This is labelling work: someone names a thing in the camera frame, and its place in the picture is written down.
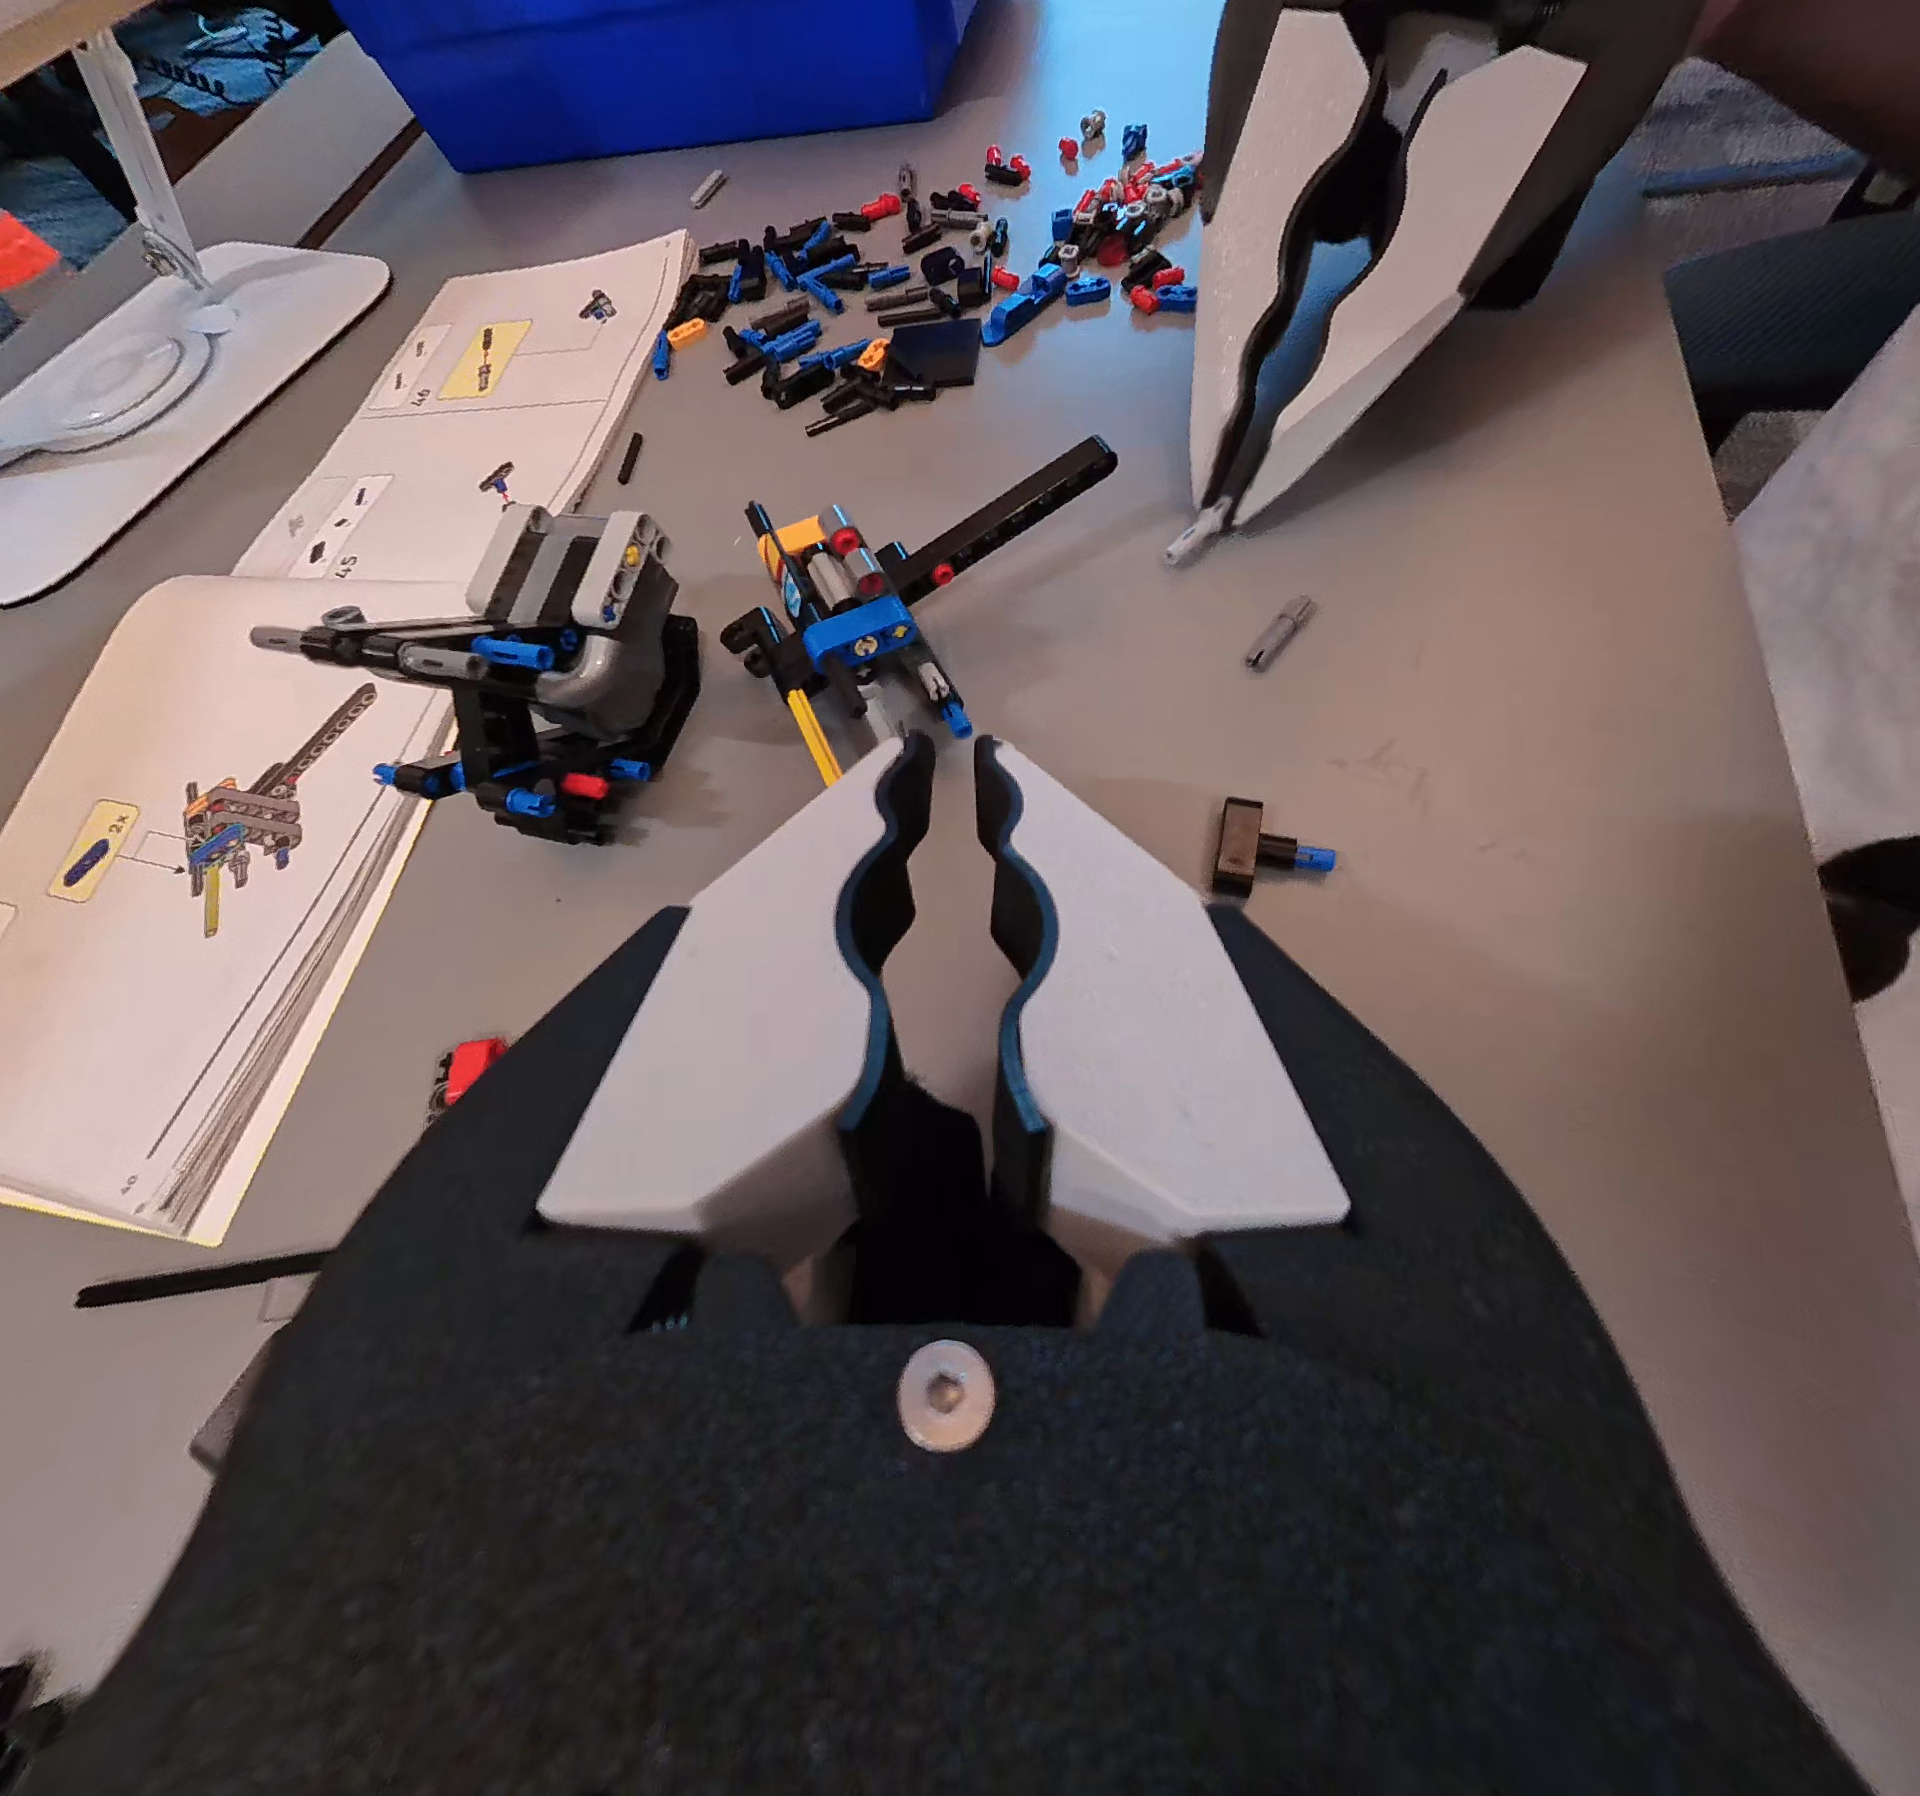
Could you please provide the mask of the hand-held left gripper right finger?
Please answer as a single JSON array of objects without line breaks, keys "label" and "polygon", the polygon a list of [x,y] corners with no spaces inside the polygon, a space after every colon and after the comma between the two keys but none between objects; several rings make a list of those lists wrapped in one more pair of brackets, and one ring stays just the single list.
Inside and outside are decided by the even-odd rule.
[{"label": "hand-held left gripper right finger", "polygon": [[1352,1194],[1222,910],[1004,737],[976,745],[972,801],[1015,978],[990,1194],[1044,1324],[1088,1324],[1137,1256],[1340,1229]]}]

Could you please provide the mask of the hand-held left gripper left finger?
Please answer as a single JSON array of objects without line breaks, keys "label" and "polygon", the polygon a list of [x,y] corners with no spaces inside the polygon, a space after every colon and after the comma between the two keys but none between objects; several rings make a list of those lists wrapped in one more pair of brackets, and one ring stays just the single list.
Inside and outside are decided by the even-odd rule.
[{"label": "hand-held left gripper left finger", "polygon": [[800,1319],[843,1312],[836,1247],[940,1175],[942,1103],[905,1068],[883,985],[936,761],[925,733],[883,741],[676,910],[545,1226],[751,1256]]}]

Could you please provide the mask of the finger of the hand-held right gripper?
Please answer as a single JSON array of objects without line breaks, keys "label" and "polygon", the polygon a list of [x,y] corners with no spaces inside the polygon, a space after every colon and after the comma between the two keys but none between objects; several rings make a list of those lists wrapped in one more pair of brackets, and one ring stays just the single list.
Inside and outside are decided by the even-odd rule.
[{"label": "finger of the hand-held right gripper", "polygon": [[1475,256],[1584,74],[1576,58],[1520,48],[1437,90],[1405,143],[1398,222],[1337,299],[1313,368],[1231,495],[1232,523],[1297,482],[1462,311]]},{"label": "finger of the hand-held right gripper", "polygon": [[1199,521],[1227,517],[1255,382],[1300,281],[1296,233],[1377,90],[1338,9],[1231,9],[1212,58],[1190,461]]}]

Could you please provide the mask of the small black lego connector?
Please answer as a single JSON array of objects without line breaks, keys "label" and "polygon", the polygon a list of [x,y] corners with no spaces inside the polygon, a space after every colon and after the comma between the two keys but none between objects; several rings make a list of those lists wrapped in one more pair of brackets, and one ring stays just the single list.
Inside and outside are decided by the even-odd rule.
[{"label": "small black lego connector", "polygon": [[1212,862],[1210,889],[1216,897],[1250,897],[1261,874],[1291,874],[1302,867],[1297,838],[1263,828],[1263,802],[1225,798]]}]

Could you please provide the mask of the person's right forearm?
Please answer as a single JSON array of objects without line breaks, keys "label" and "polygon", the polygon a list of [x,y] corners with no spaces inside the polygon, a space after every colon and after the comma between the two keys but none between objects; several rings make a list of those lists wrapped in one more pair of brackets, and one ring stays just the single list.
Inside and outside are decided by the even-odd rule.
[{"label": "person's right forearm", "polygon": [[1918,0],[1707,0],[1693,55],[1918,176]]}]

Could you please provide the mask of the pile of small lego parts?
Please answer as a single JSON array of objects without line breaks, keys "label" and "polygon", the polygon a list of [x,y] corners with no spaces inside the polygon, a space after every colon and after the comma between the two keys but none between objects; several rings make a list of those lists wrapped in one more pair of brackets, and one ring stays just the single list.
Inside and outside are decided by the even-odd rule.
[{"label": "pile of small lego parts", "polygon": [[990,146],[972,179],[937,188],[907,162],[859,206],[702,245],[641,374],[667,382],[711,344],[726,389],[823,438],[970,389],[986,358],[1059,321],[1194,318],[1206,151],[1159,153],[1147,124],[1111,136],[1093,107],[1059,169],[1069,199],[1036,214],[1033,244],[1011,199],[1036,166]]}]

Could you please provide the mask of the grey black lego chassis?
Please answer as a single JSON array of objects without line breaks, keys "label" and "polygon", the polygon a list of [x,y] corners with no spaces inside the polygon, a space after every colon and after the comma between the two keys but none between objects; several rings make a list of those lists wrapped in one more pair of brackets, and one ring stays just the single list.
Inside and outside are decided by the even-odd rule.
[{"label": "grey black lego chassis", "polygon": [[306,625],[258,625],[249,643],[445,690],[453,753],[382,766],[382,784],[421,801],[471,796],[545,842],[606,847],[665,770],[701,690],[698,625],[674,614],[665,548],[646,513],[510,504],[465,614],[382,624],[336,608]]}]

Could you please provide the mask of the small lego beam assembly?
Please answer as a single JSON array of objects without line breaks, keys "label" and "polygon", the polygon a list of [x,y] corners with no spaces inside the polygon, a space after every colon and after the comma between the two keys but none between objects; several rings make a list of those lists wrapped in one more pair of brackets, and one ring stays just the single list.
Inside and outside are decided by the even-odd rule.
[{"label": "small lego beam assembly", "polygon": [[968,741],[965,696],[927,641],[918,605],[1111,480],[1119,464],[1111,441],[1088,437],[915,550],[870,544],[837,506],[781,525],[749,500],[746,525],[775,600],[730,621],[721,647],[773,687],[823,786],[847,773],[823,703],[870,750],[901,732],[883,705],[887,679],[907,683],[954,741]]}]

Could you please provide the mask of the thin long black lego axle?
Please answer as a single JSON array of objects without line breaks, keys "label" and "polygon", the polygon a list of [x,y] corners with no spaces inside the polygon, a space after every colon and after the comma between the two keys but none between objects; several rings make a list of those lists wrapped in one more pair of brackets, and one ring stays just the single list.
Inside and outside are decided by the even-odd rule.
[{"label": "thin long black lego axle", "polygon": [[319,1249],[286,1256],[256,1256],[238,1261],[173,1270],[136,1278],[97,1280],[78,1291],[74,1308],[103,1309],[134,1303],[156,1303],[196,1296],[214,1296],[230,1288],[270,1285],[276,1280],[315,1278],[337,1249]]}]

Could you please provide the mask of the lego instruction booklet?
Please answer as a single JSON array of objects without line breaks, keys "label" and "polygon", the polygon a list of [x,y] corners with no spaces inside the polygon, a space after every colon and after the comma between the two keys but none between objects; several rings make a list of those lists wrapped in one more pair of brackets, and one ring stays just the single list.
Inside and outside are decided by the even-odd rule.
[{"label": "lego instruction booklet", "polygon": [[5,1204],[232,1229],[453,753],[445,690],[251,647],[467,611],[510,504],[582,513],[695,266],[687,228],[455,276],[225,575],[111,631],[2,843]]}]

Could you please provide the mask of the grey lego beam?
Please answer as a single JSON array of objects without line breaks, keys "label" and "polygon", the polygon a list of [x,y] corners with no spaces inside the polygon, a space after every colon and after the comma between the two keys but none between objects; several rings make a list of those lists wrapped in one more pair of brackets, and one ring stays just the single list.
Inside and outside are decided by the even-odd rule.
[{"label": "grey lego beam", "polygon": [[236,1383],[225,1390],[212,1413],[199,1423],[188,1443],[189,1459],[210,1478],[218,1476],[227,1464],[234,1439],[251,1406],[262,1377],[273,1355],[273,1339],[255,1354]]}]

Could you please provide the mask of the black beam with red connector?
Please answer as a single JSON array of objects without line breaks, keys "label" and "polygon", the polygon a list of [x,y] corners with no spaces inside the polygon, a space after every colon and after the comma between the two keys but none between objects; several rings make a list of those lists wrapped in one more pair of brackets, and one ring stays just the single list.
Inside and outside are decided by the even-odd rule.
[{"label": "black beam with red connector", "polygon": [[438,1122],[467,1092],[510,1053],[505,1038],[471,1038],[440,1053],[429,1092],[425,1120]]}]

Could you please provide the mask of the black office chair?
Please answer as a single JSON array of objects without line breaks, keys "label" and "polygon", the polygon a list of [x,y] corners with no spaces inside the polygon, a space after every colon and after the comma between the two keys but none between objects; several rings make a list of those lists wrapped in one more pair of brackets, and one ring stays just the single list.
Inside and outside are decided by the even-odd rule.
[{"label": "black office chair", "polygon": [[1667,299],[1708,452],[1753,414],[1825,411],[1918,303],[1915,207],[1687,258]]}]

